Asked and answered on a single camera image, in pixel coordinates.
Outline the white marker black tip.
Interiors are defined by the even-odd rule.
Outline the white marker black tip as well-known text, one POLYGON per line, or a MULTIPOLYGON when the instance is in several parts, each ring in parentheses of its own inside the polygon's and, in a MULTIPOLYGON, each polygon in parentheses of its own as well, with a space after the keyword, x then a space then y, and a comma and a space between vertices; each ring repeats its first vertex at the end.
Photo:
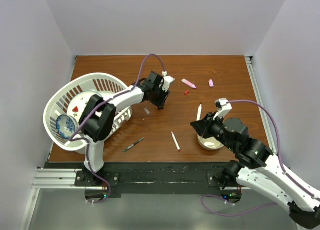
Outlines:
POLYGON ((196 116, 196 120, 200 120, 201 119, 201 115, 202 115, 202 103, 199 104, 198 109, 197 109, 197 116, 196 116))

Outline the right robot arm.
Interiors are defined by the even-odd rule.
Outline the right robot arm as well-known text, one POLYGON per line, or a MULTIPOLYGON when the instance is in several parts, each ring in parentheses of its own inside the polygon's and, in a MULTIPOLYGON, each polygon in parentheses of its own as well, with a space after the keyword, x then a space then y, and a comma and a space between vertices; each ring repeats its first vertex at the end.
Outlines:
POLYGON ((226 185, 238 183, 268 197, 306 229, 320 225, 319 190, 281 164, 278 153, 250 137, 249 128, 240 119, 223 119, 217 112, 210 112, 191 126, 201 137, 214 137, 235 154, 236 160, 222 172, 226 185))

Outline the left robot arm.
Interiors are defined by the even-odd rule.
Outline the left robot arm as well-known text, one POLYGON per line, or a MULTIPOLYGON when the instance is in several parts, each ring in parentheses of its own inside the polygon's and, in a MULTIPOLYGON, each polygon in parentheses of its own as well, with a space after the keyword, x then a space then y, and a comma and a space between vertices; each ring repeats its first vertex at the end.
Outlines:
POLYGON ((89 170, 86 180, 92 186, 103 182, 104 143, 110 135, 115 116, 132 105, 149 101, 158 109, 165 106, 170 94, 170 85, 175 81, 172 76, 162 76, 152 71, 147 78, 138 80, 126 89, 103 98, 94 94, 90 97, 79 126, 87 141, 84 165, 89 170))

